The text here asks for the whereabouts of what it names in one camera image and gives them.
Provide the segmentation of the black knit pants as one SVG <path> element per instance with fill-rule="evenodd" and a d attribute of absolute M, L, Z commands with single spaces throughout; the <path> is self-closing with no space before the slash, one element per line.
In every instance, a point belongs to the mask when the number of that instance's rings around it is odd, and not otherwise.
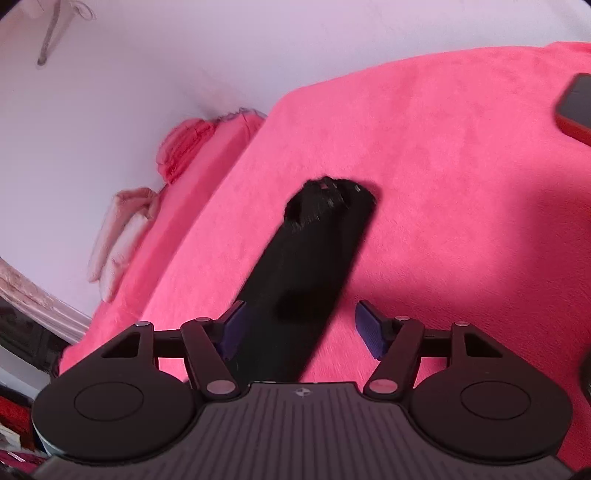
<path fill-rule="evenodd" d="M 375 196 L 348 179 L 304 183 L 238 293 L 247 329 L 230 365 L 239 384 L 297 382 L 348 282 Z"/>

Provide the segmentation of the hanging clothes rack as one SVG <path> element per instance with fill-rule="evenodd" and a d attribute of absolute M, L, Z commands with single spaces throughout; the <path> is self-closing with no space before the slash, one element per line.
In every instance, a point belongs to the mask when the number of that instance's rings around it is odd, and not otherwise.
<path fill-rule="evenodd" d="M 31 475 L 46 460 L 31 421 L 32 401 L 1 386 L 1 469 Z"/>

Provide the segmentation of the dark window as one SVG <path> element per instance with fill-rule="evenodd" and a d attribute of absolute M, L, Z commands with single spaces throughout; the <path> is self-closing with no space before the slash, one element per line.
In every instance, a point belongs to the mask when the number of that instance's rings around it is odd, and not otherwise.
<path fill-rule="evenodd" d="M 51 378 L 58 376 L 58 364 L 68 343 L 6 300 L 0 305 L 1 346 Z"/>

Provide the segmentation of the pink floral curtain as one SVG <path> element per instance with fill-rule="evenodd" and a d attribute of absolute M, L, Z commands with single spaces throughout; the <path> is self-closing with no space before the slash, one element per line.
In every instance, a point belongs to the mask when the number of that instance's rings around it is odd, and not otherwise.
<path fill-rule="evenodd" d="M 1 297 L 69 344 L 78 343 L 91 319 L 47 293 L 4 259 L 0 260 Z"/>

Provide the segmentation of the near pink bed blanket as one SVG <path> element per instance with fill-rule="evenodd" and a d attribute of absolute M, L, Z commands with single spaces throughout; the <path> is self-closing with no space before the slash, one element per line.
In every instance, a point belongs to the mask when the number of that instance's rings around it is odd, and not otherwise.
<path fill-rule="evenodd" d="M 590 150 L 553 107 L 590 68 L 586 43 L 401 60 L 284 96 L 185 237 L 143 316 L 159 330 L 217 317 L 301 185 L 373 189 L 376 215 L 308 381 L 375 368 L 356 302 L 431 328 L 471 323 L 561 385 L 561 459 L 590 462 L 579 365 L 590 348 Z"/>

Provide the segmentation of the folded light pink quilt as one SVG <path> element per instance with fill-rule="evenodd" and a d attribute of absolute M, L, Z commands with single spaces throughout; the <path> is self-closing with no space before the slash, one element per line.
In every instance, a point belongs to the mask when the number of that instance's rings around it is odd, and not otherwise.
<path fill-rule="evenodd" d="M 116 193 L 107 208 L 87 267 L 103 302 L 111 302 L 140 240 L 155 218 L 157 194 L 147 188 Z"/>

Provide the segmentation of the far pink bed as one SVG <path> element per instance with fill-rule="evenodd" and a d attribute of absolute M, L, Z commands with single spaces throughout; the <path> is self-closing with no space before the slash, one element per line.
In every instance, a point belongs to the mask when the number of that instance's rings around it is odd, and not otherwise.
<path fill-rule="evenodd" d="M 65 372 L 86 355 L 134 324 L 202 207 L 263 124 L 255 112 L 242 110 L 214 121 L 214 135 L 172 184 L 155 192 L 155 218 L 143 235 L 116 295 L 96 309 L 83 338 L 66 348 L 59 363 Z"/>

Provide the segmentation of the folded pink blanket stack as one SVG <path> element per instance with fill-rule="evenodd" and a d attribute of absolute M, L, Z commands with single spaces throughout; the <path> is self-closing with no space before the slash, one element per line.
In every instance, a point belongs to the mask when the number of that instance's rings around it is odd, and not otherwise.
<path fill-rule="evenodd" d="M 199 118 L 185 120 L 162 141 L 157 155 L 157 171 L 166 184 L 175 182 L 197 153 L 211 140 L 217 124 Z"/>

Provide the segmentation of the black phone orange case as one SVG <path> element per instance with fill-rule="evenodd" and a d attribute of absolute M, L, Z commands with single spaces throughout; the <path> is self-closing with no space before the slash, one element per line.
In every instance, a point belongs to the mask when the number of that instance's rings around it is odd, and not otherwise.
<path fill-rule="evenodd" d="M 576 74 L 554 108 L 554 121 L 565 135 L 591 146 L 591 75 Z"/>

